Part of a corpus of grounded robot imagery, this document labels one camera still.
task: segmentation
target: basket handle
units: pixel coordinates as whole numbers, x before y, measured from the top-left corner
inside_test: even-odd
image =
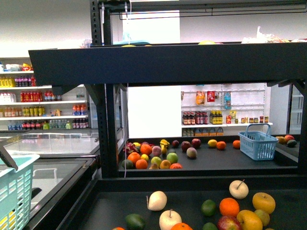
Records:
[[[267,130],[266,135],[267,135],[267,136],[270,136],[270,135],[271,135],[271,126],[270,126],[268,123],[260,123],[260,124],[250,124],[250,125],[248,125],[248,126],[246,127],[244,136],[247,137],[248,128],[249,128],[250,126],[262,126],[262,125],[267,125],[267,126],[268,126],[268,130]]]

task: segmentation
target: teal basket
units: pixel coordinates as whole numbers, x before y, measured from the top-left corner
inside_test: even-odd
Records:
[[[0,171],[0,230],[21,230],[30,219],[33,163],[39,155],[12,158],[18,170]]]
[[[248,131],[251,126],[268,125],[267,133]],[[239,132],[240,150],[255,161],[273,160],[278,139],[271,136],[269,124],[250,124],[245,132]]]

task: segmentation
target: pear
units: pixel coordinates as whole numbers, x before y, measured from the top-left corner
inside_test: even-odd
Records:
[[[156,163],[153,163],[149,169],[159,169],[158,165]]]
[[[167,197],[164,192],[156,191],[149,197],[147,196],[147,208],[151,211],[161,211],[167,202]]]
[[[164,211],[159,218],[159,226],[161,230],[171,230],[175,224],[181,222],[181,216],[172,209]]]

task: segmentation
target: white apple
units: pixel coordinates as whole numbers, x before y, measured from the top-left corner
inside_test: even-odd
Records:
[[[161,211],[167,202],[167,197],[164,192],[156,191],[152,193],[147,200],[147,208],[151,211]]]
[[[172,209],[164,211],[159,218],[159,225],[161,230],[171,230],[175,224],[181,222],[181,216]]]
[[[240,180],[233,181],[229,186],[230,194],[236,199],[243,199],[248,195],[248,186]]]

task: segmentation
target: lemon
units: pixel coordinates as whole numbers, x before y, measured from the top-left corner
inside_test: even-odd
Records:
[[[208,145],[210,148],[215,148],[216,144],[217,144],[217,141],[214,139],[208,141]]]
[[[149,157],[148,157],[148,155],[146,155],[146,154],[142,154],[142,155],[141,155],[141,159],[144,159],[144,160],[146,160],[147,162],[149,161]]]

